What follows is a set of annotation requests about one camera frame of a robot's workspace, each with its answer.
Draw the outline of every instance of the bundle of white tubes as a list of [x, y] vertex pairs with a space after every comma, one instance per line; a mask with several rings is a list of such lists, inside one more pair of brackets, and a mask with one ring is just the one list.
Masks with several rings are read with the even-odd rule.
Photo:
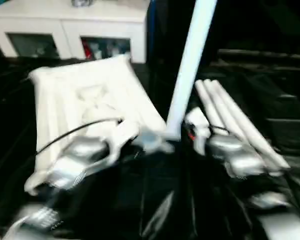
[[[253, 146], [270, 170], [278, 172], [290, 168], [217, 80], [197, 80], [195, 88], [211, 125], [227, 129]], [[228, 131], [219, 128], [215, 128], [214, 132], [228, 134]]]

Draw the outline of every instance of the black wire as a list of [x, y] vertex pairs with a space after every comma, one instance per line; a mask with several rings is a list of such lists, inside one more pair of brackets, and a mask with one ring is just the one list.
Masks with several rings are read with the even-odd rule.
[[56, 139], [54, 139], [53, 141], [49, 142], [47, 145], [45, 145], [43, 148], [41, 148], [39, 151], [37, 151], [34, 156], [42, 153], [44, 150], [46, 150], [48, 147], [50, 147], [55, 142], [60, 141], [61, 139], [65, 138], [66, 136], [68, 136], [68, 135], [70, 135], [70, 134], [72, 134], [74, 132], [77, 132], [77, 131], [79, 131], [81, 129], [89, 127], [90, 125], [93, 125], [93, 124], [99, 124], [99, 123], [108, 122], [108, 121], [118, 121], [120, 123], [120, 122], [122, 122], [122, 119], [120, 119], [120, 118], [106, 118], [106, 119], [100, 119], [100, 120], [92, 121], [92, 122], [83, 124], [81, 126], [78, 126], [75, 129], [72, 129], [72, 130], [70, 130], [70, 131], [62, 134], [62, 135], [58, 136]]
[[[81, 130], [81, 129], [84, 129], [84, 128], [90, 126], [90, 125], [98, 124], [98, 123], [103, 123], [103, 122], [108, 122], [108, 121], [118, 121], [118, 123], [120, 123], [120, 122], [122, 122], [122, 119], [121, 119], [121, 118], [105, 118], [105, 119], [99, 119], [99, 120], [96, 120], [96, 121], [92, 121], [92, 122], [83, 124], [83, 125], [81, 125], [81, 126], [79, 126], [79, 127], [76, 127], [76, 128], [74, 128], [74, 129], [72, 129], [72, 130], [70, 130], [70, 131], [68, 131], [68, 132], [66, 132], [66, 133], [64, 133], [64, 134], [62, 134], [62, 135], [60, 135], [59, 137], [55, 138], [53, 141], [49, 142], [47, 145], [45, 145], [44, 147], [42, 147], [42, 148], [41, 148], [39, 151], [37, 151], [35, 154], [33, 154], [33, 155], [31, 155], [30, 157], [28, 157], [28, 158], [23, 162], [23, 164], [20, 166], [19, 169], [22, 169], [22, 168], [26, 167], [26, 166], [28, 165], [29, 161], [31, 161], [32, 159], [34, 159], [34, 158], [36, 157], [36, 155], [42, 153], [44, 150], [46, 150], [47, 148], [49, 148], [52, 144], [54, 144], [54, 143], [60, 141], [61, 139], [65, 138], [66, 136], [68, 136], [68, 135], [70, 135], [70, 134], [72, 134], [72, 133], [74, 133], [74, 132], [77, 132], [77, 131], [79, 131], [79, 130]], [[4, 162], [5, 162], [6, 160], [7, 160], [7, 158], [6, 158], [4, 161], [2, 161], [2, 162], [0, 163], [0, 168], [4, 165]]]

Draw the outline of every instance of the white tube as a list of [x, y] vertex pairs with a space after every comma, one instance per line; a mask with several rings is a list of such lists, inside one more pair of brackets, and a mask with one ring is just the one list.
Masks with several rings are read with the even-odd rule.
[[[194, 85], [195, 85], [195, 89], [198, 92], [198, 96], [204, 106], [205, 114], [206, 114], [210, 124], [213, 126], [224, 128], [225, 125], [222, 122], [219, 114], [217, 113], [216, 108], [215, 108], [215, 106], [203, 84], [203, 81], [197, 80], [197, 81], [195, 81]], [[218, 128], [213, 129], [213, 131], [215, 133], [222, 134], [222, 135], [227, 134], [227, 132], [225, 130], [221, 130]]]
[[228, 130], [230, 130], [232, 133], [238, 135], [241, 138], [241, 140], [248, 142], [244, 132], [241, 130], [239, 125], [236, 123], [236, 120], [231, 115], [231, 113], [227, 109], [225, 103], [223, 102], [223, 100], [221, 99], [219, 94], [217, 93], [215, 86], [211, 83], [210, 80], [207, 80], [207, 79], [203, 81], [203, 85], [204, 85], [205, 89], [207, 90], [207, 92], [213, 102], [213, 105], [214, 105], [218, 115], [220, 116], [222, 122], [226, 126], [226, 128]]
[[277, 154], [267, 140], [261, 135], [255, 125], [249, 120], [249, 118], [244, 114], [236, 102], [231, 98], [227, 91], [221, 86], [217, 80], [213, 80], [217, 93], [221, 96], [226, 107], [231, 112], [232, 116], [235, 118], [236, 122], [239, 124], [240, 128], [244, 131], [248, 141], [252, 146], [254, 146], [258, 151], [266, 153], [272, 157], [273, 162], [277, 166], [282, 168], [290, 168], [289, 164], [284, 160], [284, 158]]
[[217, 0], [196, 0], [167, 119], [166, 134], [180, 139], [202, 52]]

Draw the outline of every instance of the red object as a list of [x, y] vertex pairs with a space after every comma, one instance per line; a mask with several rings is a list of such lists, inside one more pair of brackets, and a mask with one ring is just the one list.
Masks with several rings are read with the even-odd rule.
[[92, 53], [92, 51], [90, 50], [90, 47], [89, 47], [87, 41], [82, 40], [82, 45], [83, 45], [85, 57], [86, 57], [87, 59], [92, 59], [92, 58], [93, 58], [93, 57], [92, 57], [92, 56], [93, 56], [93, 53]]
[[192, 141], [194, 141], [195, 140], [195, 136], [193, 136], [190, 132], [188, 132], [188, 136], [189, 136], [189, 138], [192, 140]]

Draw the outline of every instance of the white cabinet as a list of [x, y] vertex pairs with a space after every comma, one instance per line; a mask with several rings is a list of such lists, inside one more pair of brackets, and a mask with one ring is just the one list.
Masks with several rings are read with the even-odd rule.
[[150, 0], [11, 0], [0, 5], [0, 48], [6, 57], [107, 58], [130, 52], [146, 62]]
[[72, 56], [60, 21], [52, 19], [0, 18], [0, 48], [6, 57]]

